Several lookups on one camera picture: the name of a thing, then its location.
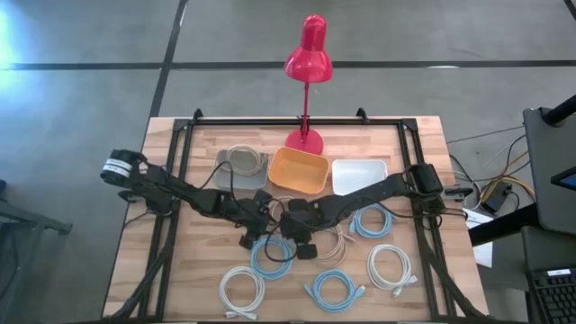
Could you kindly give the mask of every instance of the black keyboard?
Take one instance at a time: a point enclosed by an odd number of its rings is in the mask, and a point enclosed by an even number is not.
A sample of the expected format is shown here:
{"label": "black keyboard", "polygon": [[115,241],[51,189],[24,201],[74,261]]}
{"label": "black keyboard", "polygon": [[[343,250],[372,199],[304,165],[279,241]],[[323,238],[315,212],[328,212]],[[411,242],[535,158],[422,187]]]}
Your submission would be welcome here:
{"label": "black keyboard", "polygon": [[536,291],[542,321],[576,323],[576,268],[537,271],[528,274]]}

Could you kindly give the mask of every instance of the gray bowl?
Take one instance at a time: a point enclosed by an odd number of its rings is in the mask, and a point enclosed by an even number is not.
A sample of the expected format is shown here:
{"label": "gray bowl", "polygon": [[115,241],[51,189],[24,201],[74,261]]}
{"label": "gray bowl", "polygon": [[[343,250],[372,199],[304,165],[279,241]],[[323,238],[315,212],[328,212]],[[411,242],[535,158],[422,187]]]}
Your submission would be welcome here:
{"label": "gray bowl", "polygon": [[[223,149],[216,155],[216,160],[214,161],[214,167],[226,160],[227,149]],[[234,190],[258,190],[266,186],[266,181],[268,180],[268,158],[265,153],[260,153],[264,160],[262,168],[255,174],[251,176],[234,174]],[[241,169],[250,169],[254,166],[254,156],[250,153],[237,151],[234,153],[234,160],[230,161],[234,164],[234,167]],[[219,168],[214,177],[212,178],[214,184],[220,189],[230,189],[230,171],[223,170]]]}

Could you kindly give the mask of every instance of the orange plastic container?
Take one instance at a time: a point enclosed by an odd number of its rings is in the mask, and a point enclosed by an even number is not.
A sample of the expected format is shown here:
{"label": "orange plastic container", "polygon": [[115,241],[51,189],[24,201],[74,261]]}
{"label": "orange plastic container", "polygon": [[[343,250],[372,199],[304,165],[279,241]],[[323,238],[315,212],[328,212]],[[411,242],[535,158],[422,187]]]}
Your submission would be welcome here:
{"label": "orange plastic container", "polygon": [[279,148],[272,159],[268,178],[282,188],[317,194],[326,185],[329,168],[325,157],[292,148]]}

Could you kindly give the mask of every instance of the gray floor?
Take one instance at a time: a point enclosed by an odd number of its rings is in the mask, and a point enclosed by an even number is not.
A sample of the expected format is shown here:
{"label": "gray floor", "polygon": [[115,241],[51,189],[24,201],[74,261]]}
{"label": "gray floor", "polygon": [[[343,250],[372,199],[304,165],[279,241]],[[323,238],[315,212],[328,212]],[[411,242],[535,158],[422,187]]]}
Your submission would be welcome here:
{"label": "gray floor", "polygon": [[[0,65],[160,62],[177,0],[0,0]],[[346,60],[574,59],[576,21],[561,0],[192,1],[175,61],[284,60],[306,14],[328,19],[327,50]],[[126,204],[98,174],[111,149],[140,149],[158,71],[0,71],[0,178],[8,199],[71,221],[48,233],[17,323],[100,316]],[[447,140],[520,125],[525,108],[573,95],[575,67],[337,69],[310,112],[440,115]],[[302,85],[282,70],[172,71],[161,116],[295,115]],[[472,176],[497,174],[514,130],[450,144]],[[518,155],[526,149],[520,144]],[[528,169],[518,177],[531,183]],[[529,200],[521,195],[522,204]],[[490,312],[522,320],[521,258],[497,244],[481,269]]]}

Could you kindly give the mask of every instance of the wooden tabletop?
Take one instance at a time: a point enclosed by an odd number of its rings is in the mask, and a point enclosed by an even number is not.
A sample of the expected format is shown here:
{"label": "wooden tabletop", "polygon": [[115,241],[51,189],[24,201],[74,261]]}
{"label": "wooden tabletop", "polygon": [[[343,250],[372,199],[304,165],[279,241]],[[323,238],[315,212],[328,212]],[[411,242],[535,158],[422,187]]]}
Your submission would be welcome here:
{"label": "wooden tabletop", "polygon": [[[446,141],[439,117],[414,117],[418,120],[421,145],[425,160],[435,166],[443,185],[455,183],[448,156]],[[166,163],[168,144],[172,134],[174,118],[153,118],[142,152],[151,163]],[[398,133],[392,126],[317,126],[314,127],[324,139],[323,156],[330,163],[336,158],[378,158],[383,160],[389,174],[402,172],[404,167]],[[214,167],[214,159],[221,149],[236,144],[248,144],[257,151],[271,156],[284,145],[286,136],[293,126],[195,126],[192,136],[191,156],[188,162],[186,181],[201,185]],[[410,134],[409,147],[411,160],[416,161]],[[179,140],[178,154],[181,154],[183,140]],[[180,156],[176,157],[175,168],[179,167]],[[274,197],[290,195],[313,199],[332,194],[331,176],[326,188],[318,195],[304,195],[280,189],[268,182],[265,187]],[[253,193],[237,193],[240,198]],[[396,212],[410,214],[410,201],[407,198],[393,198],[384,202]],[[460,207],[450,202],[450,207]],[[140,215],[145,210],[144,203],[133,204],[128,210],[127,220]],[[144,275],[149,253],[150,237],[154,216],[146,216],[134,221],[121,236],[120,248],[113,271],[110,291],[104,307],[104,315],[117,311]],[[347,233],[349,219],[341,223]],[[364,225],[369,230],[382,227],[382,216],[368,212]],[[213,220],[200,216],[187,203],[182,204],[176,236],[176,246],[170,284],[166,298],[165,320],[226,320],[226,308],[219,296],[221,278],[235,266],[249,266],[250,251],[238,245],[245,229],[235,229],[225,220]],[[488,309],[482,285],[473,256],[464,218],[444,216],[440,229],[444,243],[448,271],[457,285],[472,304],[483,313]],[[265,298],[255,310],[258,320],[428,320],[428,304],[423,284],[422,269],[413,220],[396,220],[391,233],[384,238],[361,238],[354,235],[355,244],[348,245],[348,252],[340,270],[350,275],[356,286],[364,285],[364,296],[342,313],[327,313],[318,309],[311,297],[304,291],[305,284],[312,285],[316,276],[325,269],[310,260],[295,260],[292,270],[277,281],[265,281]],[[331,250],[336,239],[327,232],[313,235],[312,243],[317,244],[319,253]],[[367,276],[366,259],[370,250],[378,244],[393,244],[406,252],[412,264],[413,274],[418,281],[405,287],[402,294],[392,298],[390,291],[373,286]],[[270,248],[275,256],[275,247]],[[278,266],[258,253],[258,260],[264,269]],[[381,252],[376,258],[377,269],[382,277],[396,281],[401,276],[398,257],[389,251]],[[435,279],[436,296],[441,310],[444,309],[440,284]],[[156,305],[158,287],[153,287],[149,311]],[[227,293],[235,305],[245,306],[254,299],[255,287],[245,276],[232,278]],[[337,280],[328,280],[322,297],[328,302],[342,301],[347,295],[346,287]]]}

